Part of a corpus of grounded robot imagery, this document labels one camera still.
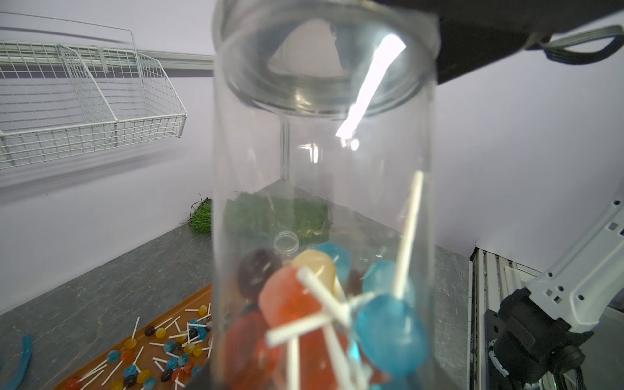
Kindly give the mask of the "clear candy jar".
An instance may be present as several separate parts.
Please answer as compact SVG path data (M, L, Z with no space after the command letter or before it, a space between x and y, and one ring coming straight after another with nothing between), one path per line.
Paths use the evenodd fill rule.
M300 249L300 241L295 232L282 231L276 234L273 248L283 259L293 259Z

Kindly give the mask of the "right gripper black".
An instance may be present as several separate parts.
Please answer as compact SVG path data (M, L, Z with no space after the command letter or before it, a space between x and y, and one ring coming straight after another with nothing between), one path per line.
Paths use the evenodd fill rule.
M443 18L436 62L439 85L519 52L531 43L532 32L566 33L623 10L623 0L380 0L379 3Z

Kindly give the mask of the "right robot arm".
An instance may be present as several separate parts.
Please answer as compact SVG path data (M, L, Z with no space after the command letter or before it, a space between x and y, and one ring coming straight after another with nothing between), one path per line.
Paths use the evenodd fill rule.
M581 67L623 49L620 24L588 29L622 11L620 1L389 1L387 7L402 16L427 13L439 24L440 84L522 51ZM571 371L577 387L585 388L582 344L622 291L623 195L616 193L561 259L501 301L497 317L503 330L489 347L487 386L515 389L551 373L564 389Z

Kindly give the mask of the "clear plastic jar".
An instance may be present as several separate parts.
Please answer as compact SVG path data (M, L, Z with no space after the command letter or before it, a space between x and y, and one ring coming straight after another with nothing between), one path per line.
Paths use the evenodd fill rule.
M246 105L214 64L211 388L434 388L437 75L338 119Z

